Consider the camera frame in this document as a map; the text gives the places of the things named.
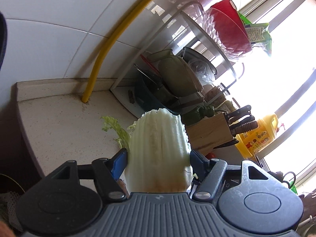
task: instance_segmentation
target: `knife block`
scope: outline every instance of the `knife block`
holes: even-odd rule
[[[204,156],[214,147],[233,140],[229,126],[223,113],[185,128],[193,150],[198,150]]]

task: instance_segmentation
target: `kitchen counter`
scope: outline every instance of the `kitchen counter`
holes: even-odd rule
[[[42,177],[67,160],[90,164],[119,151],[113,140],[116,132],[102,131],[101,116],[118,119],[125,129],[137,120],[109,91],[93,92],[88,103],[82,103],[79,94],[20,101],[18,114],[24,140]],[[92,180],[81,183],[94,189]]]

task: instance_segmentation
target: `yellow gas hose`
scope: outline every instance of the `yellow gas hose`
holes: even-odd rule
[[[89,97],[93,91],[95,81],[97,80],[99,70],[101,65],[111,49],[115,44],[116,40],[121,36],[125,29],[133,22],[133,20],[145,9],[149,2],[152,0],[141,0],[134,9],[127,15],[127,17],[121,22],[121,24],[114,30],[113,34],[107,39],[107,41],[101,47],[100,53],[94,63],[93,69],[91,71],[89,81],[86,87],[86,90],[83,93],[81,101],[87,103]]]

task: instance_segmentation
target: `green pepper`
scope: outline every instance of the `green pepper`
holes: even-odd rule
[[[212,105],[199,105],[186,114],[181,115],[181,122],[190,126],[198,123],[204,117],[212,117],[215,114],[214,107]]]

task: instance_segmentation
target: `dish rack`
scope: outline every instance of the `dish rack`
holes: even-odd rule
[[[132,65],[138,59],[138,57],[145,52],[145,50],[154,42],[158,35],[168,26],[168,24],[179,14],[182,16],[184,21],[188,24],[188,27],[195,34],[196,38],[214,55],[214,59],[219,60],[221,64],[225,67],[226,71],[231,72],[234,77],[234,81],[225,87],[219,94],[213,97],[209,102],[205,104],[210,104],[216,100],[220,95],[226,92],[236,81],[238,77],[236,75],[235,69],[233,68],[231,62],[225,55],[224,51],[219,47],[219,45],[206,33],[206,31],[198,25],[195,20],[188,16],[183,10],[191,5],[198,5],[202,14],[204,14],[203,7],[198,2],[190,2],[179,9],[162,27],[154,31],[154,35],[150,37],[146,44],[140,49],[140,51],[130,60],[130,62],[122,69],[121,74],[115,81],[115,83],[110,88],[111,92],[115,97],[122,103],[122,105],[129,110],[134,116],[140,118],[145,111],[135,102],[130,103],[130,97],[128,93],[130,90],[134,93],[134,87],[118,87],[120,81],[125,77],[127,72],[131,69]]]

